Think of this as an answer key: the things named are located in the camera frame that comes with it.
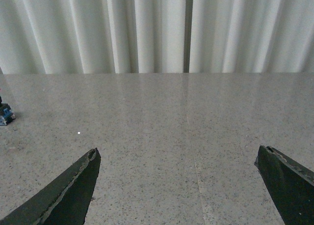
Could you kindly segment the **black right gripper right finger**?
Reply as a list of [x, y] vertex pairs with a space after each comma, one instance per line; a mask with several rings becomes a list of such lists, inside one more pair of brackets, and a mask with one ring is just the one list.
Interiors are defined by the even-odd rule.
[[260, 146], [255, 166], [286, 225], [314, 223], [314, 173], [273, 147]]

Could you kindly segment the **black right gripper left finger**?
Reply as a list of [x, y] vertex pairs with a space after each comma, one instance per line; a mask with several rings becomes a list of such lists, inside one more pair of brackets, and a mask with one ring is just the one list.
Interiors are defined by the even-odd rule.
[[83, 225], [101, 156], [89, 150], [32, 198], [0, 220], [2, 225]]

